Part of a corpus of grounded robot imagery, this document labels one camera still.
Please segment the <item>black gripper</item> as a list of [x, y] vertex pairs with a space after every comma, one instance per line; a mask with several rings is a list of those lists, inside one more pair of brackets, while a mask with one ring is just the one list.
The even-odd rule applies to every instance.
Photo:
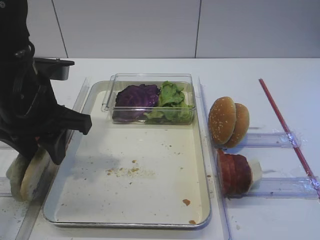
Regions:
[[55, 165], [66, 156], [69, 130], [87, 135], [88, 114], [60, 105], [51, 79], [36, 69], [32, 56], [0, 58], [0, 140], [29, 162], [39, 147]]

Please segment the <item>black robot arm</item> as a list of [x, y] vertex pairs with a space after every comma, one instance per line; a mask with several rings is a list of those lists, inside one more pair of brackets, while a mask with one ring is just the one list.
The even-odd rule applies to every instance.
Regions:
[[88, 114], [58, 104], [51, 76], [74, 64], [46, 60], [39, 67], [27, 28], [28, 3], [0, 3], [0, 140], [30, 161], [39, 148], [59, 165], [66, 155], [68, 130], [86, 135], [92, 127]]

